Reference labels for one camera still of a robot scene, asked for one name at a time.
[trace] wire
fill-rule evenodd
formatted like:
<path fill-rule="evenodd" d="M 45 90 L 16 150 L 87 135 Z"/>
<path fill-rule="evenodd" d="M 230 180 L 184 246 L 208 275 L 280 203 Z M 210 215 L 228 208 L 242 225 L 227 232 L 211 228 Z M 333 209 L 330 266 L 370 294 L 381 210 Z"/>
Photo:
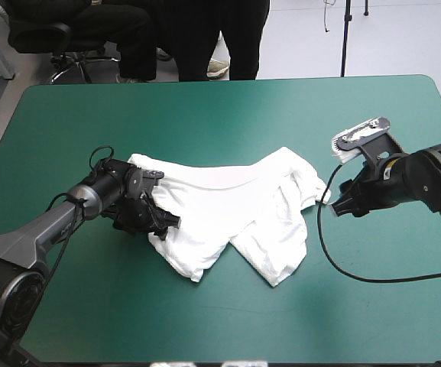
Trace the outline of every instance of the wire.
<path fill-rule="evenodd" d="M 322 250 L 324 251 L 324 254 L 327 257 L 327 260 L 331 263 L 331 265 L 341 274 L 345 275 L 346 277 L 350 277 L 352 279 L 355 279 L 356 281 L 364 281 L 365 283 L 408 283 L 411 281 L 425 281 L 428 279 L 437 279 L 441 278 L 441 273 L 435 273 L 435 274 L 427 274 L 427 275 L 420 275 L 417 277 L 409 277 L 409 278 L 391 278 L 391 279 L 373 279 L 373 278 L 363 278 L 358 275 L 355 275 L 353 273 L 350 273 L 349 271 L 346 271 L 342 268 L 340 268 L 336 262 L 332 259 L 332 257 L 329 254 L 329 251 L 327 250 L 326 243 L 323 239 L 322 234 L 322 221 L 321 221 L 321 212 L 322 212 L 322 204 L 324 201 L 324 198 L 326 197 L 327 191 L 329 191 L 330 185 L 332 181 L 334 180 L 334 177 L 336 176 L 337 172 L 341 169 L 342 165 L 336 167 L 336 169 L 332 172 L 330 175 L 329 181 L 327 182 L 327 187 L 324 190 L 322 194 L 322 198 L 319 201 L 319 205 L 317 207 L 317 229 L 319 230 L 319 239 L 320 239 L 320 245 L 322 246 Z"/>
<path fill-rule="evenodd" d="M 59 263 L 62 260 L 62 257 L 64 255 L 64 252 L 66 251 L 67 245 L 69 244 L 69 240 L 70 240 L 70 236 L 72 234 L 74 234 L 74 232 L 84 223 L 84 219 L 81 221 L 81 223 L 79 225 L 76 226 L 77 223 L 77 219 L 79 217 L 79 210 L 81 209 L 83 211 L 84 214 L 84 206 L 83 204 L 85 203 L 84 199 L 79 199 L 77 200 L 76 198 L 74 198 L 73 196 L 70 196 L 68 193 L 60 193 L 58 195 L 56 195 L 51 201 L 50 201 L 50 205 L 47 207 L 47 210 L 45 210 L 46 212 L 48 212 L 50 209 L 52 209 L 52 206 L 55 204 L 56 200 L 59 199 L 60 197 L 65 196 L 69 201 L 71 201 L 72 203 L 74 203 L 74 214 L 73 214 L 73 220 L 71 221 L 71 225 L 70 225 L 70 230 L 67 232 L 66 237 L 63 241 L 62 246 L 60 247 L 59 250 L 59 254 L 57 255 L 57 259 L 54 262 L 54 265 L 52 266 L 49 275 L 47 276 L 47 279 L 44 282 L 44 286 L 42 287 L 41 291 L 39 292 L 37 299 L 35 300 L 30 313 L 29 313 L 29 317 L 28 319 L 31 320 L 35 314 L 35 311 L 37 310 L 38 306 L 40 305 L 42 298 L 44 297 L 44 293 L 47 289 L 48 284 L 50 283 L 50 281 L 52 280 L 52 277 L 54 276 L 57 268 L 59 267 Z M 15 334 L 13 335 L 10 340 L 7 343 L 8 347 L 11 347 L 13 344 L 15 344 L 18 336 L 21 336 L 21 333 L 19 334 Z"/>
<path fill-rule="evenodd" d="M 324 1 L 324 28 L 326 29 L 326 33 L 329 32 L 329 29 L 327 29 L 327 5 L 334 6 L 336 4 L 337 0 L 334 0 L 333 2 L 330 2 L 329 0 L 323 0 Z"/>
<path fill-rule="evenodd" d="M 89 168 L 93 169 L 94 167 L 91 165 L 91 160 L 92 157 L 98 153 L 99 151 L 102 151 L 104 149 L 109 149 L 110 150 L 110 155 L 105 158 L 105 164 L 107 164 L 109 162 L 110 159 L 113 159 L 113 156 L 115 155 L 115 149 L 113 149 L 113 147 L 109 146 L 109 145 L 101 145 L 100 147 L 97 147 L 97 149 L 95 149 L 94 151 L 92 151 L 91 155 L 89 156 Z"/>

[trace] tripod stand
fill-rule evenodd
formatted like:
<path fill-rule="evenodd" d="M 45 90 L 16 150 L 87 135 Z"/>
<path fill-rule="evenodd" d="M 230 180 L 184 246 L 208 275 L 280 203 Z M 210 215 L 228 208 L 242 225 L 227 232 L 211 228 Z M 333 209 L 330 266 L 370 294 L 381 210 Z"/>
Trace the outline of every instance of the tripod stand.
<path fill-rule="evenodd" d="M 368 16 L 370 13 L 368 11 L 369 0 L 365 0 L 365 15 Z M 352 21 L 351 15 L 351 0 L 345 0 L 345 14 L 344 14 L 344 41 L 342 42 L 342 62 L 341 62 L 341 77 L 345 74 L 345 58 L 348 48 L 348 31 L 349 22 Z"/>

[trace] black jacket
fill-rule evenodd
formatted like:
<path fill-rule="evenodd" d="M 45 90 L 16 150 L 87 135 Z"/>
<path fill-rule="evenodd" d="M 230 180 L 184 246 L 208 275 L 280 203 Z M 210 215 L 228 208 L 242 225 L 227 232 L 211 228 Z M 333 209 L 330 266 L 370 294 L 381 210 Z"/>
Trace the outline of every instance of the black jacket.
<path fill-rule="evenodd" d="M 67 21 L 91 5 L 91 0 L 9 0 L 23 18 L 38 23 Z"/>

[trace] chair base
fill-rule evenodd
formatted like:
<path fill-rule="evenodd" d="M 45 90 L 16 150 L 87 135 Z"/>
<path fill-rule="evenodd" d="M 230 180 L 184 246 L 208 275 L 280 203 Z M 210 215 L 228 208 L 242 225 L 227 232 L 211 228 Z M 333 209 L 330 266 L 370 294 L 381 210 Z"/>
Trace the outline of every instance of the chair base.
<path fill-rule="evenodd" d="M 81 77 L 83 78 L 83 81 L 87 84 L 91 84 L 92 83 L 91 77 L 86 71 L 87 64 L 100 63 L 103 61 L 113 62 L 113 63 L 119 62 L 119 60 L 115 59 L 114 57 L 104 55 L 103 49 L 98 50 L 98 55 L 100 56 L 97 57 L 88 57 L 88 53 L 89 51 L 83 51 L 83 52 L 72 52 L 70 53 L 70 55 L 72 56 L 70 56 L 67 53 L 61 55 L 53 55 L 50 58 L 50 62 L 54 65 L 56 72 L 49 78 L 48 83 L 54 84 L 56 80 L 59 79 L 62 75 L 64 75 L 74 67 L 77 67 L 81 72 Z"/>

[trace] green table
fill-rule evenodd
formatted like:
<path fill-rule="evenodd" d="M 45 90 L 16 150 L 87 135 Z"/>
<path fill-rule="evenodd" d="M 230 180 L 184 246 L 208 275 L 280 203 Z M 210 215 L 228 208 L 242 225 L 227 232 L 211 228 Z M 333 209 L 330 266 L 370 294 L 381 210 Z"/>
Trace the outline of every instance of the green table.
<path fill-rule="evenodd" d="M 98 145 L 113 145 L 123 160 L 141 152 L 193 166 L 251 164 L 287 146 L 326 180 L 336 165 L 331 137 L 373 116 L 389 118 L 409 152 L 441 142 L 441 98 L 425 76 L 35 86 L 0 144 L 0 233 L 84 177 Z M 23 346 L 61 362 L 441 359 L 441 279 L 345 278 L 323 257 L 315 208 L 303 214 L 308 255 L 275 289 L 231 246 L 194 284 L 144 235 L 89 222 L 72 237 Z M 334 258 L 358 274 L 441 271 L 441 219 L 421 203 L 362 219 L 324 210 L 323 218 Z"/>

